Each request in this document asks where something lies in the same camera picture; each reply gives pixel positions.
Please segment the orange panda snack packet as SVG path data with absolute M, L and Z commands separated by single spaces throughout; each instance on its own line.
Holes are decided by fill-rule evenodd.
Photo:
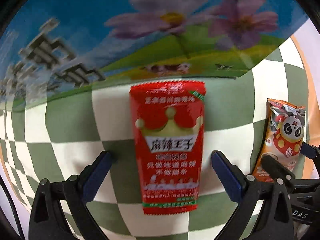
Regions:
M 269 155 L 293 171 L 304 138 L 306 110 L 303 106 L 276 99 L 267 100 L 267 109 L 268 125 L 253 176 L 259 181 L 272 182 L 262 167 L 262 158 Z

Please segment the cardboard box with landscape print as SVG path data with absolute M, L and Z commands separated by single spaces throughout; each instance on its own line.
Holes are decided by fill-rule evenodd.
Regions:
M 296 0 L 1 0 L 1 106 L 169 76 L 240 77 L 307 20 Z

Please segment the tall red spicy snack packet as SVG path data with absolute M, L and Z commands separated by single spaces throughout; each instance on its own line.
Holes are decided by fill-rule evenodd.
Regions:
M 204 137 L 204 82 L 134 85 L 130 106 L 136 161 L 146 215 L 197 208 Z

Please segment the green white checkered tablecloth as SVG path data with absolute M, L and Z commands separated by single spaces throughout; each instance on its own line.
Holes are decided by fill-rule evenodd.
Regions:
M 102 150 L 118 155 L 88 208 L 110 239 L 214 239 L 235 204 L 210 166 L 221 150 L 244 173 L 253 168 L 263 140 L 269 98 L 303 105 L 305 139 L 319 143 L 319 110 L 305 48 L 296 37 L 238 79 L 205 79 L 206 112 L 199 206 L 172 216 L 146 216 L 129 108 L 129 86 L 88 90 L 15 112 L 1 105 L 1 163 L 28 216 L 39 181 L 79 174 Z

